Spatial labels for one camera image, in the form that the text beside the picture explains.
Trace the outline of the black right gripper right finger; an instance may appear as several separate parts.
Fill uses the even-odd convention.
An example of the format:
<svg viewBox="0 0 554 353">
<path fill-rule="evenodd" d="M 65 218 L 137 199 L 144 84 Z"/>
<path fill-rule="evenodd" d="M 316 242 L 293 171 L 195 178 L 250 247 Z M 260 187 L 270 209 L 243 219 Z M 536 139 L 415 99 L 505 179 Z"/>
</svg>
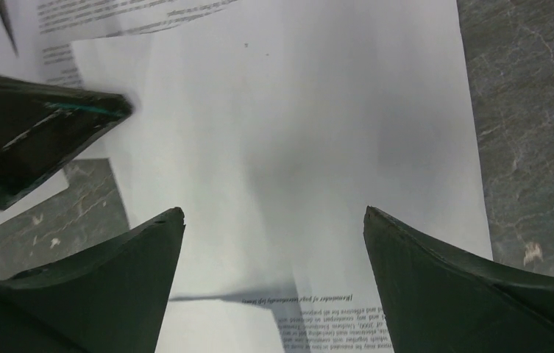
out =
<svg viewBox="0 0 554 353">
<path fill-rule="evenodd" d="M 396 352 L 554 352 L 554 277 L 495 263 L 368 207 L 363 238 Z"/>
</svg>

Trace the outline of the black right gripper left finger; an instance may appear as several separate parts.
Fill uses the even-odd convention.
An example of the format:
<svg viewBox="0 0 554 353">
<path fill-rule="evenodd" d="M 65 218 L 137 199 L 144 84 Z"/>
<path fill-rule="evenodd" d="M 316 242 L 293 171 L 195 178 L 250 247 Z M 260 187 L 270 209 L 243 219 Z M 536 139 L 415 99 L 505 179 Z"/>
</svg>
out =
<svg viewBox="0 0 554 353">
<path fill-rule="evenodd" d="M 175 207 L 0 280 L 0 352 L 153 352 L 184 230 Z"/>
</svg>

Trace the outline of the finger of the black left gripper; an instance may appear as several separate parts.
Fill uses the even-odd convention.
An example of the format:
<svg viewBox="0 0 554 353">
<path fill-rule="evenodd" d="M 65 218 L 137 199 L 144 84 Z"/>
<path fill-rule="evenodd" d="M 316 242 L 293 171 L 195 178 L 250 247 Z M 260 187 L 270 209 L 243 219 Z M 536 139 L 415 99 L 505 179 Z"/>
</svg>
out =
<svg viewBox="0 0 554 353">
<path fill-rule="evenodd" d="M 128 98 L 0 76 L 0 211 L 128 119 Z"/>
</svg>

